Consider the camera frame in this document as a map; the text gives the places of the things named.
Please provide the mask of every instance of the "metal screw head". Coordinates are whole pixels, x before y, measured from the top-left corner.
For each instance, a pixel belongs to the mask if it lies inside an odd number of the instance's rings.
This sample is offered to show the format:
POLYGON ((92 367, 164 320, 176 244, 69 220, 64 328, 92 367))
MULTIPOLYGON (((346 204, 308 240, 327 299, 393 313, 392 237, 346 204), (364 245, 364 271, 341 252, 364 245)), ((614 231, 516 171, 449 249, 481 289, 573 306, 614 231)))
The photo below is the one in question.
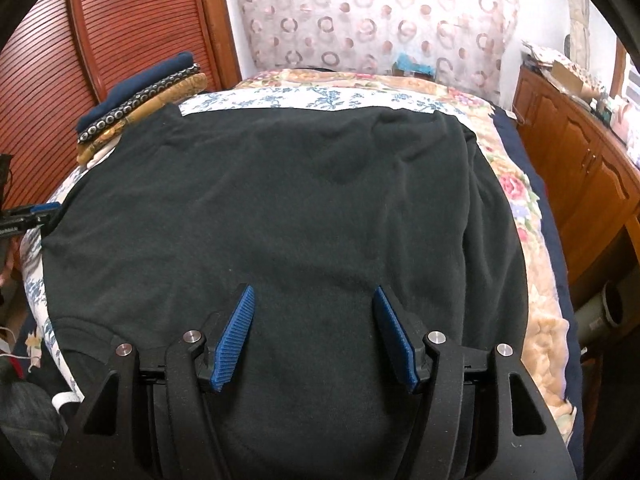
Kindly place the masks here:
POLYGON ((429 341, 436 345, 440 345, 447 340, 446 336, 442 332, 438 332, 437 330, 429 332, 427 337, 429 338, 429 341))
POLYGON ((195 343, 196 341, 200 341, 201 337, 202 334, 200 330, 187 330, 187 332, 182 335, 182 340, 185 343, 195 343))
POLYGON ((116 354, 120 357, 124 357, 125 355, 129 355, 133 350, 133 346, 129 343, 122 343, 120 346, 116 348, 116 354))
POLYGON ((505 357, 509 357, 510 355, 513 355, 513 348, 507 345, 507 343, 500 343, 496 347, 496 350, 498 351, 498 354, 503 355, 505 357))

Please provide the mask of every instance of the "paper box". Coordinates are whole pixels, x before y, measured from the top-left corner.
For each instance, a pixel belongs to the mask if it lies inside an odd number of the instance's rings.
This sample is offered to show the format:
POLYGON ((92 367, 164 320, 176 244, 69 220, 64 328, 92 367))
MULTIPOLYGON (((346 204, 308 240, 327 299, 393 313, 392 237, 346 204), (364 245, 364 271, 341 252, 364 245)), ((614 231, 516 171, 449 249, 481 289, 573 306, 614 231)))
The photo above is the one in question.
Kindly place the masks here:
POLYGON ((554 65, 551 67, 551 75, 569 94, 575 95, 580 99, 590 102, 592 98, 597 99, 600 96, 597 89, 585 83, 559 61, 554 61, 554 65))

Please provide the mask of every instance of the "floral bedspread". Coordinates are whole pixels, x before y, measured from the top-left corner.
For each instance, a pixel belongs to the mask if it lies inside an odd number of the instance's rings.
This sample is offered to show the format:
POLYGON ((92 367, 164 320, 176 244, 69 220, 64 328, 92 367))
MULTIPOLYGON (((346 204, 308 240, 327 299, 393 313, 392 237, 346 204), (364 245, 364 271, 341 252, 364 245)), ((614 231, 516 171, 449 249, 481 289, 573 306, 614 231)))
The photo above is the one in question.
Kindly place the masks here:
MULTIPOLYGON (((507 156, 490 116, 492 107, 489 103, 415 78, 284 70, 263 72, 231 91, 197 95, 181 104, 180 110, 186 115, 228 108, 338 110, 363 106, 405 108, 425 113, 437 110, 456 116, 476 133, 478 145, 511 204, 526 260, 529 322, 522 361, 551 410, 562 437, 568 442, 575 418, 574 407, 564 400, 568 322, 562 318, 558 304, 555 277, 541 232, 538 197, 532 192, 527 176, 507 156)), ((86 171, 90 170, 76 168, 50 200, 62 202, 86 171)), ((82 399, 82 392, 60 351, 49 319, 39 229, 29 231, 24 237, 20 256, 27 298, 44 343, 71 389, 82 399)))

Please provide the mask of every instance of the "wooden louvered door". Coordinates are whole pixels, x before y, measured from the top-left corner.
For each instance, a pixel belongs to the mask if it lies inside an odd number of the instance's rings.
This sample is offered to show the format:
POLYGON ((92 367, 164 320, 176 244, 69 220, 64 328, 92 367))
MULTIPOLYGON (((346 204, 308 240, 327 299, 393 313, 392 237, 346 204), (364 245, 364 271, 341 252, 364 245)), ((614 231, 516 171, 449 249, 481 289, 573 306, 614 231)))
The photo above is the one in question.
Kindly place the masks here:
POLYGON ((0 152, 14 156, 5 207, 60 184, 76 164, 73 128, 94 104, 65 0, 39 0, 0 54, 0 152))
POLYGON ((207 74, 220 79, 202 0, 81 0, 88 47, 107 90, 118 81, 183 50, 207 74))
POLYGON ((79 117, 124 78, 190 50, 210 90, 233 86, 231 37, 225 0, 39 0, 0 53, 3 206, 48 198, 76 165, 79 117))

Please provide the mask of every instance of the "folded clothes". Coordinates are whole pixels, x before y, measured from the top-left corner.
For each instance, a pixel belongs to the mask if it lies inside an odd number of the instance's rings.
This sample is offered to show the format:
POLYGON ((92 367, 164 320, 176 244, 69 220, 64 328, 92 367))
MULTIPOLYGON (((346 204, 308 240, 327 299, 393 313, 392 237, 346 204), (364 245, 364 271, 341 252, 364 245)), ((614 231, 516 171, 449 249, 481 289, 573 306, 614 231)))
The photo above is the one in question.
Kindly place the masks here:
POLYGON ((200 66, 197 63, 194 63, 194 65, 184 70, 180 70, 180 72, 173 73, 168 77, 165 77, 164 79, 153 81, 153 84, 149 85, 142 91, 133 94, 130 99, 123 102, 123 104, 121 104, 119 107, 114 108, 113 110, 109 110, 107 114, 101 116, 97 121, 91 123, 91 125, 85 131, 79 133, 78 143, 85 144, 91 142, 96 137, 98 137, 102 131, 109 128, 116 121, 125 118, 148 99, 154 97, 156 94, 163 92, 165 89, 170 88, 177 82, 183 81, 189 76, 195 75, 199 72, 200 66))
POLYGON ((76 126, 76 132, 80 134, 85 131, 91 123, 97 121, 110 110, 123 104, 124 101, 132 97, 136 92, 140 92, 149 85, 157 83, 161 79, 180 72, 180 70, 184 70, 192 65, 193 54, 191 52, 181 52, 172 58, 156 63, 152 67, 119 82, 111 89, 103 102, 91 108, 86 115, 80 117, 78 125, 76 126))
POLYGON ((76 161, 81 166, 87 164, 107 144, 111 143, 112 146, 115 146, 117 144, 116 139, 119 139, 122 130, 127 124, 133 124, 136 121, 151 115, 156 110, 162 108, 165 104, 179 104, 181 101, 202 92, 206 87, 207 76, 202 72, 188 76, 182 81, 176 82, 171 86, 171 88, 167 88, 163 92, 158 93, 155 97, 149 98, 146 102, 129 113, 129 115, 102 131, 102 133, 98 134, 98 137, 91 142, 78 144, 78 157, 76 158, 76 161))

